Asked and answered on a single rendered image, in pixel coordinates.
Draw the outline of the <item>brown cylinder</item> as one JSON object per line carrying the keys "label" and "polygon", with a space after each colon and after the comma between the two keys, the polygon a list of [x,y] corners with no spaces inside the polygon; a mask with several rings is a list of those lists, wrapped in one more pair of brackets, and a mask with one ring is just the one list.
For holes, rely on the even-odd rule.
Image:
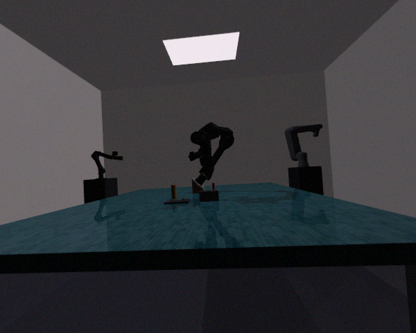
{"label": "brown cylinder", "polygon": [[172,197],[172,199],[177,198],[176,185],[171,185],[171,197]]}

